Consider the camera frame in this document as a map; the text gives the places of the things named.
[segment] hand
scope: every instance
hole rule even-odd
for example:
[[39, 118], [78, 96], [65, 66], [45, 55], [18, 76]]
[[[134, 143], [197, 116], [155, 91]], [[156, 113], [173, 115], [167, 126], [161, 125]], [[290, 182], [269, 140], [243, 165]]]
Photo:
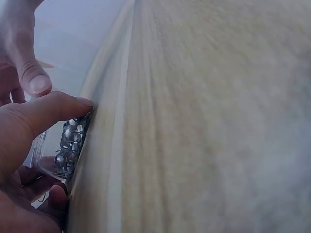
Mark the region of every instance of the hand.
[[[0, 232], [61, 232], [67, 205], [62, 184], [22, 163], [39, 134], [58, 121], [83, 116], [91, 108], [91, 101], [61, 92], [0, 108]], [[50, 188], [48, 200], [33, 208], [31, 202]]]
[[48, 74], [34, 55], [34, 12], [43, 0], [0, 3], [0, 106], [25, 102], [24, 92], [43, 96], [51, 91]]

